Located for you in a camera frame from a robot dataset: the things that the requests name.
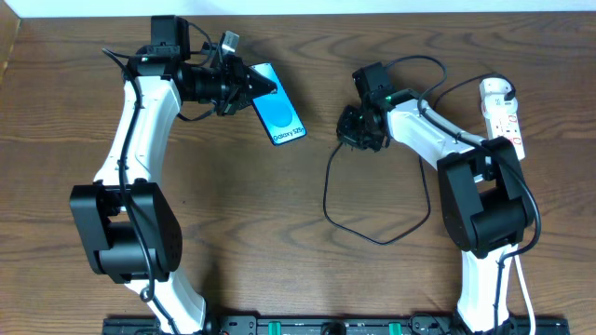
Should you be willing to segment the blue-screen Galaxy smartphone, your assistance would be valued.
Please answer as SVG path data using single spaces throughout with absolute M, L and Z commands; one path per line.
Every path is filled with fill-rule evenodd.
M 278 146 L 305 137 L 306 128 L 272 64 L 261 63 L 251 68 L 277 85 L 275 93 L 256 98 L 252 102 L 272 144 Z

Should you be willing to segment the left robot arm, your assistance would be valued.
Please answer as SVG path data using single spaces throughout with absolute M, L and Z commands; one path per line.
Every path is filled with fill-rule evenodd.
M 154 16 L 149 44 L 132 55 L 109 53 L 124 83 L 122 115 L 93 182 L 76 185 L 70 195 L 91 269 L 137 293 L 161 334 L 219 330 L 182 269 L 182 229 L 161 190 L 173 123 L 189 101 L 226 116 L 278 89 L 237 55 L 233 32 L 206 41 L 203 61 L 192 62 L 193 29 L 182 17 Z

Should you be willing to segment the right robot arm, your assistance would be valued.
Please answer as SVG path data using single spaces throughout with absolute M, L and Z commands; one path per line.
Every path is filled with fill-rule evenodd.
M 392 141 L 415 151 L 438 172 L 441 215 L 462 255 L 462 289 L 454 334 L 508 334 L 510 266 L 539 237 L 522 243 L 527 227 L 539 227 L 539 209 L 522 175 L 514 142 L 495 132 L 496 120 L 517 110 L 516 88 L 500 74 L 480 77 L 487 138 L 471 134 L 438 114 L 427 97 L 396 89 L 388 66 L 376 62 L 352 78 L 360 105 L 344 108 L 336 134 L 343 145 L 375 152 Z

